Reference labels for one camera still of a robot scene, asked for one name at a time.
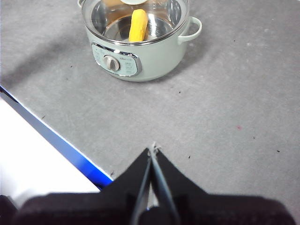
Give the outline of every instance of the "yellow corn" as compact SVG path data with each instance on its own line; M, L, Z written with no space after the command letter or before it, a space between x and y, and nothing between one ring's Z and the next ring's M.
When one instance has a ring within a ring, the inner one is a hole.
M131 16L131 27L129 32L129 41L137 42L145 39L145 33L148 24L147 13L143 9L133 11Z

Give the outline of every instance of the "control panel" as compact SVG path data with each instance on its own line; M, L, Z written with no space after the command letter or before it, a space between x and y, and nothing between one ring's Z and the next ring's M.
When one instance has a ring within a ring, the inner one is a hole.
M119 76L136 76L142 70L138 56L132 53L121 52L102 45L92 44L93 55L98 65L110 73Z

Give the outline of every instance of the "pot handle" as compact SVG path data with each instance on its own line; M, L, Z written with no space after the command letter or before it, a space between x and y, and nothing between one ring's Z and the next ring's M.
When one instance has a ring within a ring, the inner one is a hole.
M202 31L202 22L199 19L192 16L192 17L190 17L190 22L193 23L193 24L198 25L199 29L195 34L192 34L192 35L187 35L187 36L182 35L186 31L184 31L182 34L180 34L178 36L178 44L179 45L181 45L183 42L194 40L195 38L197 38L200 35L200 33Z
M83 7L83 2L84 2L85 0L77 0L77 5L80 7L80 8L82 8Z

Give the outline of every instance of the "pot rim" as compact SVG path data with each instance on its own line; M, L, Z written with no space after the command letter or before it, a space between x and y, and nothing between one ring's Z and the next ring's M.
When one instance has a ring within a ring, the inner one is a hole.
M103 40L103 41L106 41L108 43L111 43L111 44L114 44L114 45L123 45L123 46L142 46L142 45L150 45L150 44L154 44L154 43L157 43L157 42L160 42L162 40L165 40L167 38L169 38L170 36L172 36L173 34L175 34L178 30L180 30L183 25L187 22L188 18L189 18L189 0L185 0L187 1L187 13L185 15L185 18L184 20L181 22L180 25L178 25L177 27L175 27L175 29L171 30L169 33L161 36L161 37L158 37L156 39L153 39L153 40L148 40L148 41L140 41L140 42L125 42L125 41L117 41L117 40L113 40L113 39L110 39L110 38L107 38L105 37L104 35L99 35L97 33L95 33L94 31L92 31L88 25L86 24L86 21L84 20L84 24L85 24L85 27L89 30L89 32L91 32L93 35L95 35L97 38ZM82 4L82 14L83 14L83 5L85 3L85 0L83 1L83 4Z

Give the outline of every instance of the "blue edge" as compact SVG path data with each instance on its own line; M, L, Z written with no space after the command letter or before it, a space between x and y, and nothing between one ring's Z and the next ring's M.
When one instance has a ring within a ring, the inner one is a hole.
M53 132L43 122L26 110L3 87L0 86L0 96L28 123L30 123L54 148L84 174L96 187L102 190L113 180L99 167L89 161L80 151L71 146L61 136Z

